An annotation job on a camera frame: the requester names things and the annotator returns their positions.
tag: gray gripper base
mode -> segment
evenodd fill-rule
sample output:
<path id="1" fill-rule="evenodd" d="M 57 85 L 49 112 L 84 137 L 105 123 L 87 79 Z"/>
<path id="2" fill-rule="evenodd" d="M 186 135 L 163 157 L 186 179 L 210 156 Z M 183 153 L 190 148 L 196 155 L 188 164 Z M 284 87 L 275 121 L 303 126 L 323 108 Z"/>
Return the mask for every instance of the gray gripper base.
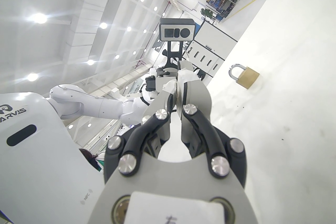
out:
<path id="1" fill-rule="evenodd" d="M 209 173 L 205 154 L 183 163 L 167 163 L 145 153 L 133 177 L 123 177 L 118 170 L 114 171 L 88 224 L 111 224 L 114 203 L 134 191 L 205 201 L 223 197 L 233 206 L 235 224 L 257 224 L 251 204 L 232 171 L 219 180 Z"/>

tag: black panel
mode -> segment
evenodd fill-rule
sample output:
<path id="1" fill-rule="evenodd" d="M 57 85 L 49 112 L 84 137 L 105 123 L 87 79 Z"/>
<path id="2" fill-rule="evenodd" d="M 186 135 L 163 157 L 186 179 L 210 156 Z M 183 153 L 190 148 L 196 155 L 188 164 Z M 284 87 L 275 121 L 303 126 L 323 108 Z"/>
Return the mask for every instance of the black panel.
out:
<path id="1" fill-rule="evenodd" d="M 181 30 L 181 37 L 187 38 L 190 35 L 190 30 L 187 28 L 184 28 Z"/>
<path id="2" fill-rule="evenodd" d="M 11 135 L 7 139 L 7 144 L 9 146 L 15 146 L 18 145 L 21 141 L 24 141 L 26 138 L 31 136 L 33 133 L 36 132 L 36 126 L 35 125 L 29 125 L 20 131 L 16 132 L 15 134 Z"/>
<path id="3" fill-rule="evenodd" d="M 179 38 L 180 37 L 180 29 L 179 28 L 174 29 L 174 37 L 175 38 Z"/>
<path id="4" fill-rule="evenodd" d="M 165 28 L 165 37 L 166 38 L 174 37 L 174 29 L 173 28 Z"/>

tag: metal screw head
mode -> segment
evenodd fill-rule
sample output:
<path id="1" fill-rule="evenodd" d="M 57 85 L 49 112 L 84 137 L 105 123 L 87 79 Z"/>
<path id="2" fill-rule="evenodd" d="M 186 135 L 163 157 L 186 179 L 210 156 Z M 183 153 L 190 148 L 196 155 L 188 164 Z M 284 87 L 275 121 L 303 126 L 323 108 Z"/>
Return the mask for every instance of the metal screw head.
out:
<path id="1" fill-rule="evenodd" d="M 119 148 L 120 144 L 121 144 L 121 137 L 120 136 L 114 136 L 114 137 L 111 137 L 108 140 L 107 147 L 110 150 L 115 150 L 115 149 Z"/>
<path id="2" fill-rule="evenodd" d="M 193 104 L 187 104 L 183 109 L 188 115 L 194 115 L 197 112 L 197 107 Z"/>
<path id="3" fill-rule="evenodd" d="M 141 120 L 141 125 L 145 124 L 149 118 L 150 118 L 149 115 L 144 116 L 143 119 Z"/>
<path id="4" fill-rule="evenodd" d="M 136 167 L 136 158 L 131 154 L 123 155 L 118 164 L 118 170 L 121 174 L 129 174 L 131 173 Z"/>
<path id="5" fill-rule="evenodd" d="M 237 138 L 233 138 L 230 140 L 230 146 L 233 151 L 236 153 L 241 153 L 244 151 L 244 144 Z"/>
<path id="6" fill-rule="evenodd" d="M 221 177 L 225 177 L 230 172 L 230 164 L 228 160 L 222 156 L 216 156 L 211 160 L 211 168 L 213 172 Z"/>
<path id="7" fill-rule="evenodd" d="M 167 113 L 166 110 L 161 109 L 161 110 L 158 110 L 158 111 L 155 113 L 155 116 L 156 116 L 156 118 L 159 119 L 159 120 L 164 120 L 164 119 L 167 118 L 168 113 Z"/>

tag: ceiling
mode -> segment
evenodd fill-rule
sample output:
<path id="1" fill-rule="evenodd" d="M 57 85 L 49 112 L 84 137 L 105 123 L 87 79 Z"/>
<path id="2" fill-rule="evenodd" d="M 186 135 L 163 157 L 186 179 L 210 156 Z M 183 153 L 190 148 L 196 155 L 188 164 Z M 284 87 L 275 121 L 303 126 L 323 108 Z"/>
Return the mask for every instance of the ceiling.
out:
<path id="1" fill-rule="evenodd" d="M 115 81 L 146 59 L 144 50 L 170 8 L 168 0 L 0 0 L 0 93 L 46 95 L 57 84 L 88 77 L 99 85 Z M 35 13 L 47 15 L 47 22 L 30 21 Z M 38 79 L 28 81 L 30 73 Z"/>

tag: padlock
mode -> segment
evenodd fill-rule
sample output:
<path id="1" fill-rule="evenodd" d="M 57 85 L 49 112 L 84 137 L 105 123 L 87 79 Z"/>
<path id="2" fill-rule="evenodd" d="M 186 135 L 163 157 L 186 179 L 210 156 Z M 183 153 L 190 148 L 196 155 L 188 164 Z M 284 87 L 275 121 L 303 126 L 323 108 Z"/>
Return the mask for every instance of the padlock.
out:
<path id="1" fill-rule="evenodd" d="M 238 78 L 232 75 L 232 69 L 235 67 L 239 67 L 243 69 L 243 72 L 239 75 Z M 239 85 L 245 87 L 246 89 L 249 89 L 259 77 L 259 73 L 252 70 L 249 67 L 244 67 L 241 64 L 234 64 L 231 66 L 229 70 L 229 76 L 232 79 L 234 79 L 235 82 L 238 83 Z"/>

